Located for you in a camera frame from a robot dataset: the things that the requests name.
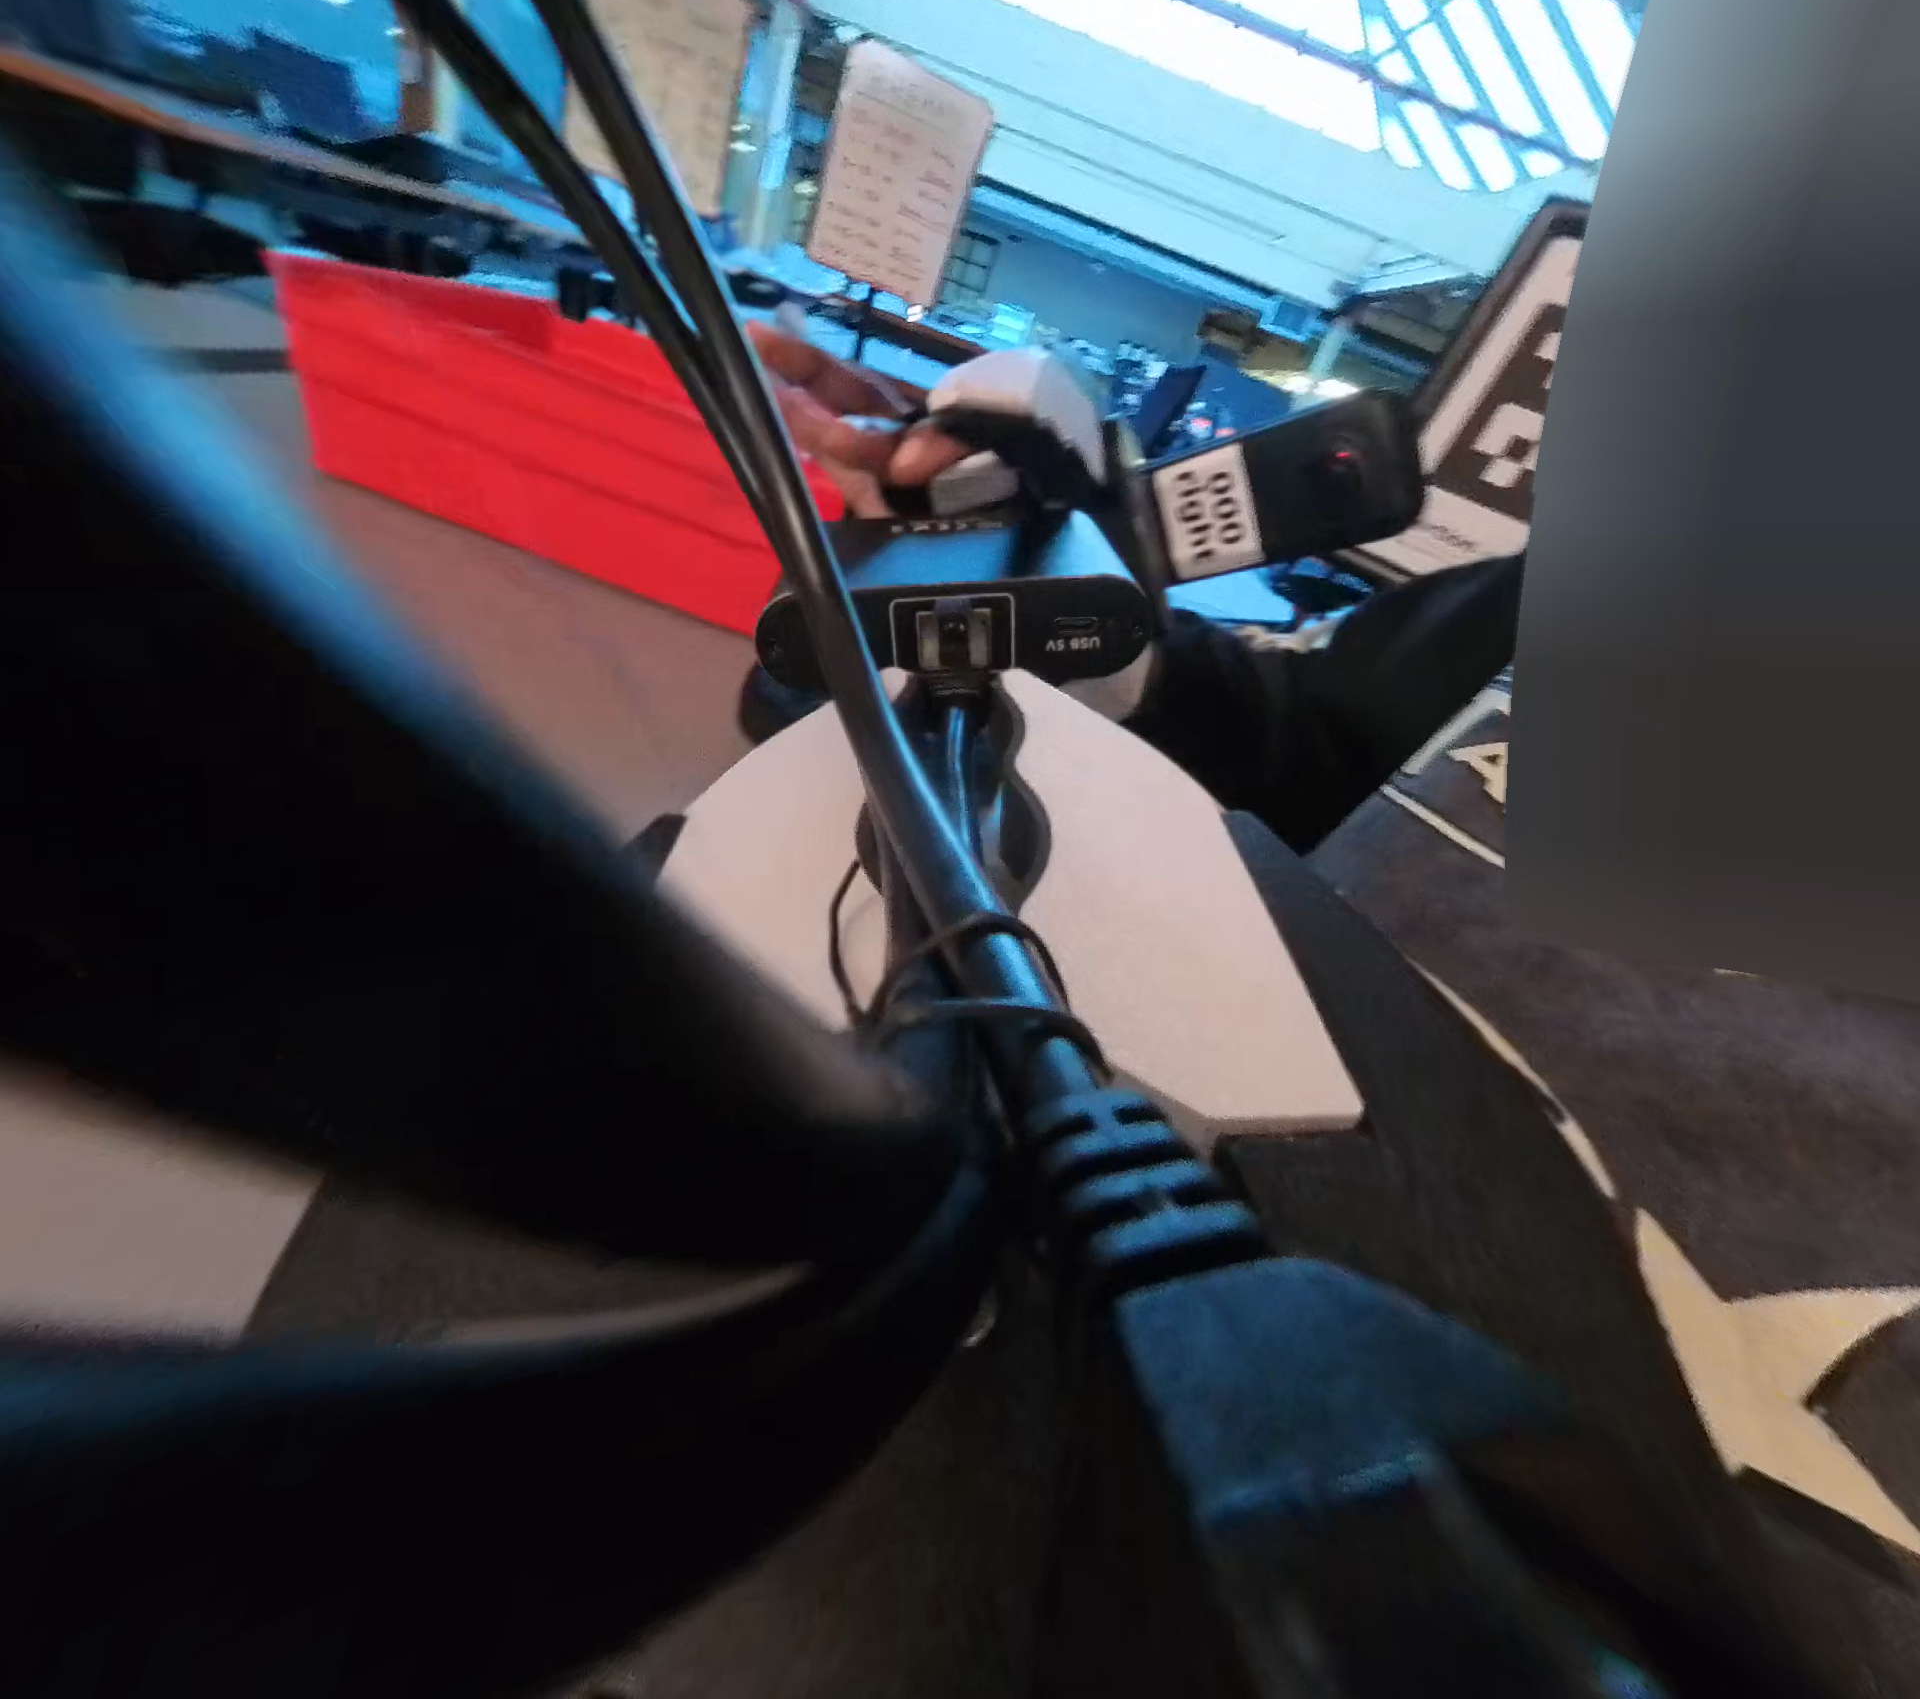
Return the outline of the person's black printed shirt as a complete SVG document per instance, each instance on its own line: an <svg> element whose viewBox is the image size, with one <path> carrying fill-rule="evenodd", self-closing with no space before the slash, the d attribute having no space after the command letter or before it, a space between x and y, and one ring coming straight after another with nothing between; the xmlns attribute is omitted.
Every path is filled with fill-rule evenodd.
<svg viewBox="0 0 1920 1699"><path fill-rule="evenodd" d="M1574 1375L1675 1438L1836 1695L1916 1695L1916 1009L1529 944L1506 894L1509 680L1315 856L1541 1104L1623 1325Z"/></svg>

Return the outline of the black ethernet switch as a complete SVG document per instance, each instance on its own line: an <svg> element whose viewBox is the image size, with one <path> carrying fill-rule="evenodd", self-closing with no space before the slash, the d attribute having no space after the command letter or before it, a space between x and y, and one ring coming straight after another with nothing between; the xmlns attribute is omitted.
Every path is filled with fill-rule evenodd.
<svg viewBox="0 0 1920 1699"><path fill-rule="evenodd" d="M848 519L828 538L881 670L963 684L1006 672L1106 680L1157 630L1147 595L1079 511Z"/></svg>

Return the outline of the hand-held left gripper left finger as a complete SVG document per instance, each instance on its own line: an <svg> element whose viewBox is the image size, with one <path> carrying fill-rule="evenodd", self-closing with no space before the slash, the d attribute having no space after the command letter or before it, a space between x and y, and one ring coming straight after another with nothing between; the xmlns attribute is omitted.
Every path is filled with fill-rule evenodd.
<svg viewBox="0 0 1920 1699"><path fill-rule="evenodd" d="M835 1033L890 967L883 897L854 871L865 807L844 728L824 707L696 797L660 874L678 910Z"/></svg>

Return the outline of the person's right forearm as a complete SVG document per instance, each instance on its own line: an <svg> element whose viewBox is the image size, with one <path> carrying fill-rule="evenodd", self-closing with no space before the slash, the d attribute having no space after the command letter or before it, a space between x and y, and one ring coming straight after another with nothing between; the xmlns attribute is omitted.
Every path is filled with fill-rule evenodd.
<svg viewBox="0 0 1920 1699"><path fill-rule="evenodd" d="M1308 856L1509 670L1524 574L1514 556L1417 578L1308 647L1178 613L1114 722Z"/></svg>

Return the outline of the wooden office desk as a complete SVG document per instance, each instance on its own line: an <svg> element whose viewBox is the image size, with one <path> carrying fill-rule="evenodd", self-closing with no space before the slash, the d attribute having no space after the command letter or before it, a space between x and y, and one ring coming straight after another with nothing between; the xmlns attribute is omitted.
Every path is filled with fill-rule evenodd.
<svg viewBox="0 0 1920 1699"><path fill-rule="evenodd" d="M572 225L531 204L386 173L13 42L1 99L13 151L73 201L161 208L264 246L546 295L564 272L602 272Z"/></svg>

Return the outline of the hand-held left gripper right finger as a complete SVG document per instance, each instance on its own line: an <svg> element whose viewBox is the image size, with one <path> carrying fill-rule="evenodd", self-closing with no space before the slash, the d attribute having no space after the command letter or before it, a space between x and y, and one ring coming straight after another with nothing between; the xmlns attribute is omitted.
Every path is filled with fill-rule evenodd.
<svg viewBox="0 0 1920 1699"><path fill-rule="evenodd" d="M1048 847L1025 919L1124 1087L1178 1132L1351 1132L1363 1102L1223 809L1165 754L1033 677L1014 766Z"/></svg>

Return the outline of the white fiducial marker card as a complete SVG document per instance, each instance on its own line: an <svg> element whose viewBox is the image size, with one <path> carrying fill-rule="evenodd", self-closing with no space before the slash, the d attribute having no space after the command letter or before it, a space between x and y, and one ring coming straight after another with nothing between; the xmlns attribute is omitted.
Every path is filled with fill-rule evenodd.
<svg viewBox="0 0 1920 1699"><path fill-rule="evenodd" d="M1402 532L1342 554L1342 565L1402 583L1524 554L1588 219L1588 201L1555 197L1524 226L1410 397L1423 510Z"/></svg>

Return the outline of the red plastic bin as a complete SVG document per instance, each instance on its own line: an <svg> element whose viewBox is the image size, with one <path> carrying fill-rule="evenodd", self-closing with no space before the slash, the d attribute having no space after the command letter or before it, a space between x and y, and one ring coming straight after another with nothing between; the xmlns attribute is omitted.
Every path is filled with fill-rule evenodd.
<svg viewBox="0 0 1920 1699"><path fill-rule="evenodd" d="M755 632L781 562L655 342L504 290L267 261L319 473Z"/></svg>

